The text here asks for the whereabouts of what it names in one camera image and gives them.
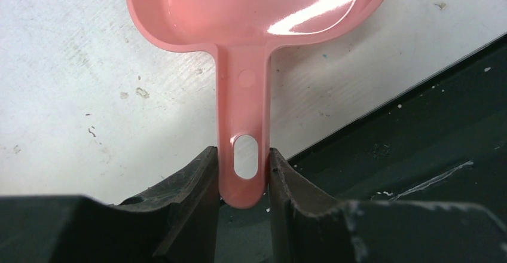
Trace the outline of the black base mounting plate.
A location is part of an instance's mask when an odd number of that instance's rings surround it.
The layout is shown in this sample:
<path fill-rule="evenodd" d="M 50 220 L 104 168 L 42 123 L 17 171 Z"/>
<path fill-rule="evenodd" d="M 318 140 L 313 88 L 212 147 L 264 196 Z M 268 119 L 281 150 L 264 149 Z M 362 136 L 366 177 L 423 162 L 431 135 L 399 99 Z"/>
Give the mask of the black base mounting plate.
<path fill-rule="evenodd" d="M 506 37 L 287 161 L 337 200 L 473 203 L 506 225 Z M 274 262 L 270 201 L 220 209 L 216 262 Z"/>

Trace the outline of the pink plastic dustpan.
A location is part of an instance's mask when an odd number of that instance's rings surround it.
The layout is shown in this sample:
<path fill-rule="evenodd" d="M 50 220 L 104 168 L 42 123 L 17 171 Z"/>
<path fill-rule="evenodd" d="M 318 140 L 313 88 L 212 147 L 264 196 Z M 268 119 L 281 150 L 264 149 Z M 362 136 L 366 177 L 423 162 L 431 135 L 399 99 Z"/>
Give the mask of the pink plastic dustpan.
<path fill-rule="evenodd" d="M 384 0 L 126 0 L 154 46 L 202 51 L 216 64 L 219 193 L 247 209 L 267 186 L 272 54 L 329 41 L 363 23 Z"/>

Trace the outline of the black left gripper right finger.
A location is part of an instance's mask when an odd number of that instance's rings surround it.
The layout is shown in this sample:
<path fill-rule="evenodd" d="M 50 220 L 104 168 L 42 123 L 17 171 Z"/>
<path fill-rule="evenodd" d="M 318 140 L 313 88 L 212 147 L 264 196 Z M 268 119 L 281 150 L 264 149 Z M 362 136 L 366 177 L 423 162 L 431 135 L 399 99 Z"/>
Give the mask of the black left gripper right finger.
<path fill-rule="evenodd" d="M 274 262 L 505 262 L 506 225 L 479 204 L 337 200 L 270 149 Z"/>

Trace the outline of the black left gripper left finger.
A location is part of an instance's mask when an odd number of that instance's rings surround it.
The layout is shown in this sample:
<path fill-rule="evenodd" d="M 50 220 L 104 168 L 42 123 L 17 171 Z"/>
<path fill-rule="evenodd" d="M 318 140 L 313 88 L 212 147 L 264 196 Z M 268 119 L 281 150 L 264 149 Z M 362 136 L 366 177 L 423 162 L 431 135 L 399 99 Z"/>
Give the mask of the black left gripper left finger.
<path fill-rule="evenodd" d="M 120 204 L 84 195 L 1 198 L 2 262 L 213 262 L 218 152 Z"/>

